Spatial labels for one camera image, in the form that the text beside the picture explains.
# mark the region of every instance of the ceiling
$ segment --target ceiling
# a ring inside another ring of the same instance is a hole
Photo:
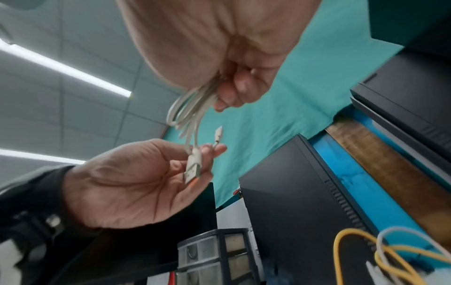
[[[0,51],[0,148],[89,159],[161,137],[182,90],[143,61],[115,1],[0,8],[0,23],[14,43],[132,91],[128,99]]]

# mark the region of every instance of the green cloth backdrop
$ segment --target green cloth backdrop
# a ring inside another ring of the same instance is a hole
[[[204,117],[199,142],[212,142],[222,125],[228,146],[213,167],[216,206],[232,196],[242,174],[290,138],[326,128],[350,104],[349,89],[400,48],[371,39],[366,0],[323,0],[261,100]],[[178,136],[170,128],[164,138],[182,142]]]

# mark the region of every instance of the person's left hand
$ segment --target person's left hand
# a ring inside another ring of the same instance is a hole
[[[75,218],[90,228],[133,228],[166,220],[190,205],[213,179],[213,158],[227,150],[201,147],[197,181],[185,185],[184,146],[151,139],[120,146],[69,170],[63,197]]]

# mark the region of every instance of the fluorescent light tube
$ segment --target fluorescent light tube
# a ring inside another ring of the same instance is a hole
[[[98,86],[100,88],[109,90],[111,92],[117,93],[119,95],[130,97],[131,91],[126,90],[124,88],[121,88],[119,86],[116,86],[114,84],[111,84],[109,82],[106,82],[105,80],[102,80],[100,78],[97,78],[95,76],[89,75],[85,72],[82,72],[78,69],[75,69],[73,67],[70,67],[68,65],[65,65],[61,62],[57,62],[53,59],[50,59],[48,57],[45,57],[41,54],[35,53],[31,50],[28,50],[24,47],[18,46],[16,44],[8,44],[0,39],[0,50],[15,55],[17,57],[23,58],[25,60],[37,63],[39,65],[45,66],[47,68],[53,69],[55,71],[61,72],[67,76],[71,76],[74,78],[77,78],[79,80],[85,81],[87,83],[93,84],[95,86]]]
[[[61,162],[61,163],[69,163],[69,164],[83,164],[84,160],[71,159],[65,157],[58,156],[50,156],[44,154],[32,154],[32,153],[24,153],[16,150],[2,149],[0,148],[0,155],[9,156],[9,157],[18,157],[18,158],[28,158],[34,160],[42,160],[47,162]]]

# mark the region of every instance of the wooden surface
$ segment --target wooden surface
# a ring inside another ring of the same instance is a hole
[[[351,118],[327,132],[433,239],[451,250],[451,194]]]

